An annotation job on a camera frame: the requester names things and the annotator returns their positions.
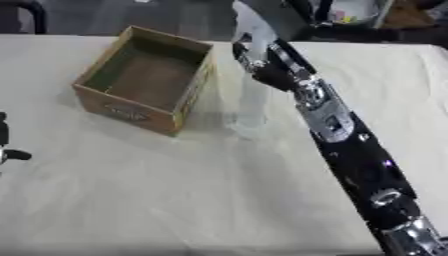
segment floor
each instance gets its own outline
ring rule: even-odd
[[[199,40],[226,41],[232,38],[236,25],[233,0],[40,1],[49,14],[50,34],[117,35],[129,25],[138,25]],[[266,17],[272,17],[269,22],[278,23],[281,31],[288,27],[285,24],[294,26],[286,29],[288,32],[300,24],[300,18],[294,20],[296,13],[285,15],[276,1],[243,1],[260,6]]]

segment cardboard box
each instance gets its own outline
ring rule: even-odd
[[[212,46],[129,27],[73,84],[84,108],[167,135],[215,74]]]

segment clear plastic bottle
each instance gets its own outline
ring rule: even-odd
[[[249,33],[252,43],[248,45],[248,55],[254,60],[264,60],[270,42],[277,39],[271,27],[262,20],[250,7],[236,0],[233,4],[237,12],[237,29],[234,41],[244,33]],[[242,93],[239,111],[236,116],[234,130],[244,138],[254,138],[259,135],[266,124],[265,107],[268,100],[268,86],[252,79],[251,74],[245,74],[242,81]]]

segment robotic arm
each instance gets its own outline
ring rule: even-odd
[[[251,59],[247,52],[241,41],[234,41],[234,57],[246,72],[294,95],[322,157],[384,253],[448,255],[398,165],[316,69],[280,38],[269,43],[263,60]]]

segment white tablecloth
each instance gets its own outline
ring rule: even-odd
[[[177,138],[85,112],[70,84],[113,40],[0,36],[10,145],[34,156],[1,166],[0,253],[377,249],[291,97],[272,90],[258,140],[228,128],[242,75],[229,44],[216,43],[219,83],[204,90]],[[448,54],[432,46],[296,46],[370,125],[448,234]]]

